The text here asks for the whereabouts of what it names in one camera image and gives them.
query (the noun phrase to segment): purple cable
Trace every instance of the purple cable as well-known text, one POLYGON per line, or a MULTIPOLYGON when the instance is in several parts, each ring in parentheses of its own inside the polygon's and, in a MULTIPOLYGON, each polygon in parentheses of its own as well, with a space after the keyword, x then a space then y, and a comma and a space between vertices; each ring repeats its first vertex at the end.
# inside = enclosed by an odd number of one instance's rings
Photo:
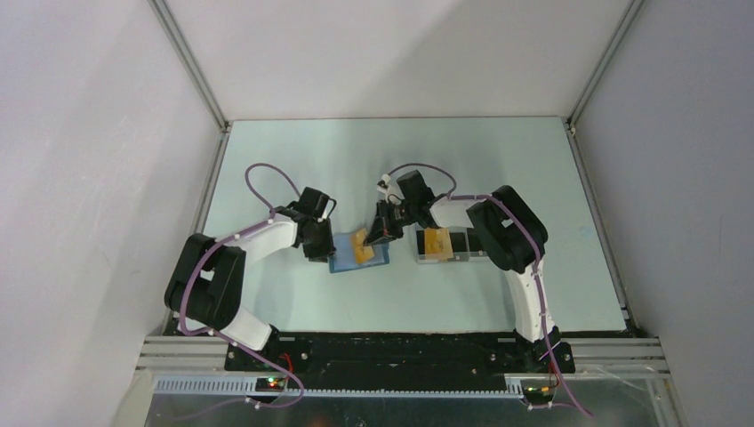
POLYGON ((570 407, 571 409, 578 409, 576 405, 573 403, 559 403, 559 402, 553 402, 552 405, 532 405, 528 400, 521 399, 519 400, 521 402, 521 405, 524 405, 525 407, 531 406, 532 409, 551 409, 553 407, 570 407))
POLYGON ((455 181, 455 178, 453 178, 453 176, 450 173, 448 173, 445 169, 441 169, 441 168, 439 168, 437 166, 434 166, 434 165, 428 165, 426 163, 406 163, 405 165, 401 165, 399 167, 396 167, 392 171, 388 172, 388 175, 392 175, 393 173, 395 173, 395 172, 403 169, 404 167, 409 167, 409 166, 428 167, 429 169, 434 169, 434 170, 442 173, 443 175, 447 176, 448 178, 450 178, 450 181, 453 183, 453 186, 450 188, 450 191, 447 192, 448 198, 450 198, 450 196, 455 191, 455 188, 458 186, 458 183, 455 181))
POLYGON ((252 193, 269 208, 269 214, 272 215, 272 212, 275 210, 275 207, 267 201, 266 198, 264 198, 259 192, 257 192, 256 189, 254 189, 254 186, 252 185, 252 182, 249 181, 249 172, 252 171, 255 167, 268 167, 281 175, 283 175, 283 178, 285 178, 286 181, 288 181, 289 184, 291 184, 291 187, 293 188, 293 191, 296 192, 297 197, 301 197, 301 193, 299 192, 299 189, 296 188, 296 184, 293 183, 293 180, 285 173, 283 172, 279 167, 275 165, 271 165, 269 163, 255 163, 249 167, 246 168, 246 172, 244 173, 244 178, 246 179, 246 186, 252 191, 252 193))
POLYGON ((586 415, 589 418, 593 418, 594 415, 582 404, 579 402, 579 400, 574 396, 574 393, 571 391, 571 388, 568 387, 568 384, 566 383, 566 380, 563 378, 563 373, 560 372, 560 367, 557 365, 557 361, 555 358, 555 354, 552 352, 552 343, 549 341, 549 335, 547 333, 547 305, 544 301, 544 287, 542 286, 540 275, 537 274, 537 270, 539 269, 540 261, 541 261, 541 253, 540 248, 537 246, 536 242, 534 242, 534 238, 529 233, 529 231, 526 230, 526 227, 524 227, 524 224, 516 218, 516 215, 514 215, 510 209, 508 209, 507 206, 505 206, 500 200, 498 200, 495 197, 492 197, 488 194, 482 194, 478 196, 455 196, 452 197, 454 200, 489 200, 493 202, 497 207, 499 207, 508 217, 511 221, 513 221, 514 224, 516 224, 516 227, 521 231, 521 234, 524 235, 526 238, 526 241, 529 242, 529 245, 532 246, 532 249, 534 250, 534 265, 532 266, 532 274, 534 276, 534 282, 537 284, 537 294, 539 294, 540 298, 540 309, 541 309, 541 325, 542 325, 542 334, 544 335, 544 342, 547 345, 547 354, 549 355, 549 360, 552 362, 552 366, 555 368, 555 375, 560 380, 560 385, 563 386, 565 389, 565 392, 568 394, 568 397, 571 398, 571 401, 574 403, 574 406, 576 409, 578 409, 582 414, 586 415))

